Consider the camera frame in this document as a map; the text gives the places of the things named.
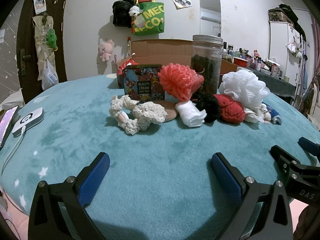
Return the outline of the white wardrobe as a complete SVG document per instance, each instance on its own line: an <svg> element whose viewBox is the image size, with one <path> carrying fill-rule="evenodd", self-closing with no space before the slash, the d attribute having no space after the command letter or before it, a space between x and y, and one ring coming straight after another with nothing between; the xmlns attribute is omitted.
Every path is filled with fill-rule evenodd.
<svg viewBox="0 0 320 240"><path fill-rule="evenodd" d="M290 84L299 83L305 43L302 36L287 22L270 21L268 58L278 64L279 76Z"/></svg>

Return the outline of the floral beauty cream tin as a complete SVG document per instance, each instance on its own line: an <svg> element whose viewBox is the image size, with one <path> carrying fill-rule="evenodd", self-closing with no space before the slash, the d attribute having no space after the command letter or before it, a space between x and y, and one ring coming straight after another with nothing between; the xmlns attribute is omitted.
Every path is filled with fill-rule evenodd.
<svg viewBox="0 0 320 240"><path fill-rule="evenodd" d="M129 65L123 69L124 93L140 102L161 101L165 98L158 73L161 64Z"/></svg>

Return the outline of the dark wooden door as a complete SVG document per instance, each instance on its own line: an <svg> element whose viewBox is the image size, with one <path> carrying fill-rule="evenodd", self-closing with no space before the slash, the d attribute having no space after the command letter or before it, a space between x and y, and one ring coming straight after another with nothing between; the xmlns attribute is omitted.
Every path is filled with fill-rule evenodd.
<svg viewBox="0 0 320 240"><path fill-rule="evenodd" d="M43 69L49 62L59 82L67 81L63 51L66 0L24 0L17 31L18 77L23 100L43 92Z"/></svg>

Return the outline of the white towel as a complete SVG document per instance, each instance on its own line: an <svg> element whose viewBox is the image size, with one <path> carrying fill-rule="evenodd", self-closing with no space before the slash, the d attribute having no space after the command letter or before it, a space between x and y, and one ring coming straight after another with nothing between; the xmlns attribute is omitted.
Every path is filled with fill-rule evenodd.
<svg viewBox="0 0 320 240"><path fill-rule="evenodd" d="M206 110L199 111L191 101L179 102L175 108L186 126L200 127L204 124L204 119L207 116Z"/></svg>

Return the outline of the smartphone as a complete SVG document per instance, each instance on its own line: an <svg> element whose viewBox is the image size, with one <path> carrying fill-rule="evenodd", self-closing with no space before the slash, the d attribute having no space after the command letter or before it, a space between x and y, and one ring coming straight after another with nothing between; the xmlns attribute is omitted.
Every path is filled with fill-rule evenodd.
<svg viewBox="0 0 320 240"><path fill-rule="evenodd" d="M19 105L14 106L10 109L8 109L2 119L1 119L1 145L0 149L4 147L4 144L11 132L12 127L14 126L15 122L19 119L19 111L20 107Z"/></svg>

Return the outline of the black bag on wall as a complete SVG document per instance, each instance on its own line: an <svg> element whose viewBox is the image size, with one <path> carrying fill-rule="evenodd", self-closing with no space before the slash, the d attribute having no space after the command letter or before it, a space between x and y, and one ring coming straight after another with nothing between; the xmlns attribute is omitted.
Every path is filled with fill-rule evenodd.
<svg viewBox="0 0 320 240"><path fill-rule="evenodd" d="M113 25L116 27L131 28L129 10L134 6L134 0L115 1L112 5Z"/></svg>

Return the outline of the red knitted ball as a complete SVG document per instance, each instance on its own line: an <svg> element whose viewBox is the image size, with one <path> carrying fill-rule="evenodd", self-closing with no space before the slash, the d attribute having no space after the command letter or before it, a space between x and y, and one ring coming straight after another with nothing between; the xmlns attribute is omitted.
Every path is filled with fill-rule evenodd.
<svg viewBox="0 0 320 240"><path fill-rule="evenodd" d="M245 111L242 104L225 94L215 94L220 106L220 116L225 122L240 124L245 120Z"/></svg>

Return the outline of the green tote bag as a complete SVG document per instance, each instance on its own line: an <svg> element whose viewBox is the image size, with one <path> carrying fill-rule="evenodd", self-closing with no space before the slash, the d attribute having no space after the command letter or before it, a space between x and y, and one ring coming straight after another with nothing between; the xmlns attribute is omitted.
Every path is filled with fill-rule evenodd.
<svg viewBox="0 0 320 240"><path fill-rule="evenodd" d="M142 13L131 17L131 30L135 36L161 34L165 27L164 3L155 0L136 0Z"/></svg>

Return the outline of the pink plush toy on wall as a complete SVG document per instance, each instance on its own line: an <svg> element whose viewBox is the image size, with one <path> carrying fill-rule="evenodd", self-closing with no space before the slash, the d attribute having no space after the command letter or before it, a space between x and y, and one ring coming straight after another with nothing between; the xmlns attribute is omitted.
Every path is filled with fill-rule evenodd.
<svg viewBox="0 0 320 240"><path fill-rule="evenodd" d="M107 62L112 53L113 53L113 45L114 42L112 39L110 40L103 40L102 38L99 39L99 46L98 46L98 51L100 53L100 59L102 62Z"/></svg>

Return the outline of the cardboard box red lining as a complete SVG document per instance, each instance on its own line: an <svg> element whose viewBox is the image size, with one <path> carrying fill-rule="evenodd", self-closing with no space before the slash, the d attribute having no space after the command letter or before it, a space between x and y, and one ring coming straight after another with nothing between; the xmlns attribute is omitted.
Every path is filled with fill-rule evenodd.
<svg viewBox="0 0 320 240"><path fill-rule="evenodd" d="M133 52L134 54L129 57L130 65L161 64L166 66L170 63L178 63L190 67L192 42L166 39L135 41L133 43ZM129 65L127 61L124 61L122 65L124 67L118 70L117 78L123 82L123 69Z"/></svg>

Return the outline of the white plush keychain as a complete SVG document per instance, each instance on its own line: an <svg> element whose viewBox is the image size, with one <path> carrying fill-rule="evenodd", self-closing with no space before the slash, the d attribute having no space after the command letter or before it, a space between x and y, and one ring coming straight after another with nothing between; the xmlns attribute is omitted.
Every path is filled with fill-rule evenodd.
<svg viewBox="0 0 320 240"><path fill-rule="evenodd" d="M134 5L129 9L129 16L130 17L137 17L141 13L142 13L142 10L137 5Z"/></svg>

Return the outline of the white power bank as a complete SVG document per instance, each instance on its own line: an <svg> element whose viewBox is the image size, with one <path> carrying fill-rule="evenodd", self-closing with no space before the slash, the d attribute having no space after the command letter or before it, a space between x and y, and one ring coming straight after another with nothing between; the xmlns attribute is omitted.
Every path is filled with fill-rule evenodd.
<svg viewBox="0 0 320 240"><path fill-rule="evenodd" d="M42 107L22 116L13 126L12 135L18 137L22 134L22 131L36 126L44 119L44 110Z"/></svg>

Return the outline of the cream crochet scrunchie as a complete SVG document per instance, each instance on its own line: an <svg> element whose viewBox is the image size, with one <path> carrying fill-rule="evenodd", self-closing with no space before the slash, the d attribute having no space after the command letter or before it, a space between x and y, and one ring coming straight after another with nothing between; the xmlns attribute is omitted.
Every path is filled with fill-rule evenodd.
<svg viewBox="0 0 320 240"><path fill-rule="evenodd" d="M113 96L109 113L116 119L118 126L129 135L146 131L150 124L162 124L168 115L163 106L150 101L139 103L128 95L121 98Z"/></svg>

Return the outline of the hanging pocket organizer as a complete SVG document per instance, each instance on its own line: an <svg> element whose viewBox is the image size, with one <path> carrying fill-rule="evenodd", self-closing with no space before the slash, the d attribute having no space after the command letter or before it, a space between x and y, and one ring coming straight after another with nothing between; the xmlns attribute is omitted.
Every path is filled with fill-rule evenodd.
<svg viewBox="0 0 320 240"><path fill-rule="evenodd" d="M45 20L45 25L43 25L44 17L43 16L34 16L34 39L35 39L35 48L37 54L37 66L39 75L37 80L42 80L43 69L46 60L48 60L55 67L55 54L54 50L47 45L47 34L50 29L53 29L54 21L52 16L47 16Z"/></svg>

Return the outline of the tan round powder puff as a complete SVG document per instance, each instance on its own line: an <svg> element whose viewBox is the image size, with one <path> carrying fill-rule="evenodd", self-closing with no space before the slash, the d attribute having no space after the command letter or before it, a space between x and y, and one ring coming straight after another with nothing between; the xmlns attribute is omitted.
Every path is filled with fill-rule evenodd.
<svg viewBox="0 0 320 240"><path fill-rule="evenodd" d="M157 100L153 101L153 103L159 104L164 107L167 116L165 117L165 122L169 122L174 120L178 116L178 111L175 108L175 104L173 102Z"/></svg>

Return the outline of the plastic bag on door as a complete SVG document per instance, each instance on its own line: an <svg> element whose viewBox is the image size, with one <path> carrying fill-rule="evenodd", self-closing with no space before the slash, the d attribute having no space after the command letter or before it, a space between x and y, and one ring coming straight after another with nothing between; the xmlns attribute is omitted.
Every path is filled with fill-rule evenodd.
<svg viewBox="0 0 320 240"><path fill-rule="evenodd" d="M54 69L53 65L46 60L43 74L42 74L42 89L47 90L48 88L57 85L59 83L59 78Z"/></svg>

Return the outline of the large glass jar dark contents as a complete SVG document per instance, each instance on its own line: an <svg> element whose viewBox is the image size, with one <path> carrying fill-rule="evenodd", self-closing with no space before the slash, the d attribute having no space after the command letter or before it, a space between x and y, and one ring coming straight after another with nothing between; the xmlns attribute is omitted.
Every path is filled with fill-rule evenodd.
<svg viewBox="0 0 320 240"><path fill-rule="evenodd" d="M194 35L191 69L204 77L200 93L216 94L222 63L223 39L213 35Z"/></svg>

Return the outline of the red basin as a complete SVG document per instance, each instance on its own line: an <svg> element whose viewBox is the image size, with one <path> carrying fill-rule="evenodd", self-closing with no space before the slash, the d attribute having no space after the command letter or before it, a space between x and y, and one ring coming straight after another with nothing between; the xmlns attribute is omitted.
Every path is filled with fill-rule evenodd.
<svg viewBox="0 0 320 240"><path fill-rule="evenodd" d="M233 63L240 67L247 67L248 61L240 57L233 57Z"/></svg>

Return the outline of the wall mirror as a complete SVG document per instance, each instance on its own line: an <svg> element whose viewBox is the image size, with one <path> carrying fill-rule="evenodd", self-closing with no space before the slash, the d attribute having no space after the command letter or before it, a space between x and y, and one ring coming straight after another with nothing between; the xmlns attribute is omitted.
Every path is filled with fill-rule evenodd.
<svg viewBox="0 0 320 240"><path fill-rule="evenodd" d="M200 35L221 37L220 0L200 0Z"/></svg>

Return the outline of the green plush frog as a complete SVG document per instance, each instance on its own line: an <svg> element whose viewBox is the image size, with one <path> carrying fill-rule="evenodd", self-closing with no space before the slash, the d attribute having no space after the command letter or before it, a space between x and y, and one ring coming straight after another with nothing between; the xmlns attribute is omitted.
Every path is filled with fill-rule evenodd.
<svg viewBox="0 0 320 240"><path fill-rule="evenodd" d="M47 34L47 37L46 37L46 40L47 40L47 45L52 48L54 51L57 51L58 50L58 47L57 47L57 36L55 34L55 30L54 29L50 29L48 31L48 34Z"/></svg>

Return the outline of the blue cloth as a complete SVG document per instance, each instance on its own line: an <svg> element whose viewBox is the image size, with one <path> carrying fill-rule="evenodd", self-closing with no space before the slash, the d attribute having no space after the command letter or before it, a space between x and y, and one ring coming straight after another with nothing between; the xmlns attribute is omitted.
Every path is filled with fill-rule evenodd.
<svg viewBox="0 0 320 240"><path fill-rule="evenodd" d="M269 111L270 115L271 115L271 122L273 124L278 124L278 125L282 125L282 118L280 116L280 114L274 109L272 108L270 105L266 104L266 109Z"/></svg>

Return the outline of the white fluffy bunny scrunchie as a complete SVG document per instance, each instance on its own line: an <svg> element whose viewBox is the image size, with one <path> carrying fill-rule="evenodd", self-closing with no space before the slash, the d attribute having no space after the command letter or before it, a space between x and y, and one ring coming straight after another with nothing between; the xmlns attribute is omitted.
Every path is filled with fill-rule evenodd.
<svg viewBox="0 0 320 240"><path fill-rule="evenodd" d="M250 123L265 123L271 121L271 113L267 109L267 105L262 103L260 107L256 107L255 110L244 108L245 121Z"/></svg>

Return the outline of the white bath pouf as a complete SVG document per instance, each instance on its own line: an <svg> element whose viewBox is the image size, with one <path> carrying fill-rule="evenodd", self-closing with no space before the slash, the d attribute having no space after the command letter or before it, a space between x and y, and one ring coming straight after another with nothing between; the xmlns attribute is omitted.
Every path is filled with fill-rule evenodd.
<svg viewBox="0 0 320 240"><path fill-rule="evenodd" d="M253 72L241 69L222 76L219 93L240 102L244 108L257 112L270 90Z"/></svg>

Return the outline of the coral red bath pouf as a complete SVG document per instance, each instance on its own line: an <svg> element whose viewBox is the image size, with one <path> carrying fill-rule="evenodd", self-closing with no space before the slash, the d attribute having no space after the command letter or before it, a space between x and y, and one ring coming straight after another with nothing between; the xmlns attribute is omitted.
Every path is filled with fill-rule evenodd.
<svg viewBox="0 0 320 240"><path fill-rule="evenodd" d="M180 102L189 101L204 83L204 77L189 66L170 63L162 66L158 73L163 89Z"/></svg>

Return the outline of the black fuzzy pompom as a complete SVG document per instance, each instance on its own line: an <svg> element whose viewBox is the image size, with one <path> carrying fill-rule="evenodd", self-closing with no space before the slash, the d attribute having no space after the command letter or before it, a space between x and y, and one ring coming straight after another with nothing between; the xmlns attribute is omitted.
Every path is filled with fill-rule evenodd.
<svg viewBox="0 0 320 240"><path fill-rule="evenodd" d="M196 100L195 106L199 111L205 110L205 123L213 123L221 115L221 109L217 98L212 94L200 94Z"/></svg>

